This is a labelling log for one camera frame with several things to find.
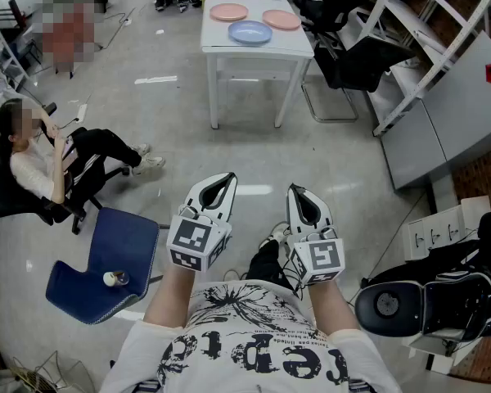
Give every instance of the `pink plate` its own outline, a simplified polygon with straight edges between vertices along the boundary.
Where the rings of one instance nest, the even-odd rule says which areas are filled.
[[[222,3],[211,7],[209,14],[218,20],[233,21],[244,19],[249,11],[247,7],[235,3]]]
[[[267,10],[262,15],[262,20],[278,29],[297,29],[302,23],[297,15],[283,10]]]

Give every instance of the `table leg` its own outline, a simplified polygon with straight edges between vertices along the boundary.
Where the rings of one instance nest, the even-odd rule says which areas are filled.
[[[211,128],[218,129],[218,83],[216,76],[216,55],[207,54],[207,86],[209,89],[209,111]]]
[[[287,107],[291,103],[291,99],[293,98],[293,92],[296,89],[296,84],[300,80],[300,76],[302,75],[302,69],[305,65],[305,59],[301,58],[296,62],[295,69],[293,70],[293,74],[291,75],[291,79],[289,80],[289,86],[287,87],[286,96],[284,97],[284,102],[282,103],[282,108],[280,112],[277,114],[277,118],[275,118],[275,128],[280,128],[282,125],[282,121],[287,111]]]

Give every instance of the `gray cabinet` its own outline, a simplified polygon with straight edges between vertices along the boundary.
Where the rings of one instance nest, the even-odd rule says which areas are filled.
[[[382,136],[395,188],[414,186],[491,150],[491,39],[481,32],[453,68]]]

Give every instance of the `power strip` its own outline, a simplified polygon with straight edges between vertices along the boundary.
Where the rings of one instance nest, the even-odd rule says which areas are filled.
[[[83,122],[83,120],[85,120],[85,114],[86,114],[87,110],[88,110],[88,104],[87,103],[80,105],[79,113],[76,115],[76,122],[78,124],[80,124],[81,122]]]

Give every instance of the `white table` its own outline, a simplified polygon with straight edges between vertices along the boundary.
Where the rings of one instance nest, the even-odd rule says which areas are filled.
[[[225,70],[234,66],[236,74],[232,77],[252,79],[281,79],[288,78],[287,88],[282,108],[275,119],[275,127],[282,125],[291,97],[300,80],[306,60],[313,58],[313,49],[302,27],[297,30],[273,29],[273,37],[268,43],[258,47],[248,47],[231,40],[227,33],[230,22],[214,20],[209,16],[211,7],[220,3],[238,3],[248,8],[249,15],[245,20],[262,21],[266,10],[283,10],[293,13],[287,0],[205,0],[204,19],[200,45],[207,56],[207,79],[209,84],[209,108],[211,127],[218,128],[218,79],[226,79]]]

